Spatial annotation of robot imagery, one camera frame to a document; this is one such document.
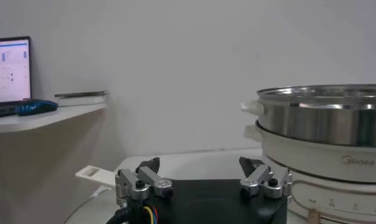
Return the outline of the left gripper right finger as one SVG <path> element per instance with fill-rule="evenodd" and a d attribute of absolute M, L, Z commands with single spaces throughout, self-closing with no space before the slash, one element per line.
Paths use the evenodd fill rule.
<path fill-rule="evenodd" d="M 244 199 L 253 198 L 262 193 L 266 198 L 290 198 L 293 177 L 288 168 L 272 169 L 259 159 L 239 158 L 239 164 L 245 177 L 240 180 L 240 195 Z"/>

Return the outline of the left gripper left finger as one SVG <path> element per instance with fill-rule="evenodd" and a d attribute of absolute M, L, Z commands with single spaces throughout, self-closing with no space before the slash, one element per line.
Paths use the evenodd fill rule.
<path fill-rule="evenodd" d="M 172 181 L 158 175 L 160 158 L 143 161 L 135 169 L 119 169 L 115 175 L 116 203 L 120 208 L 144 206 L 154 198 L 173 197 Z"/>

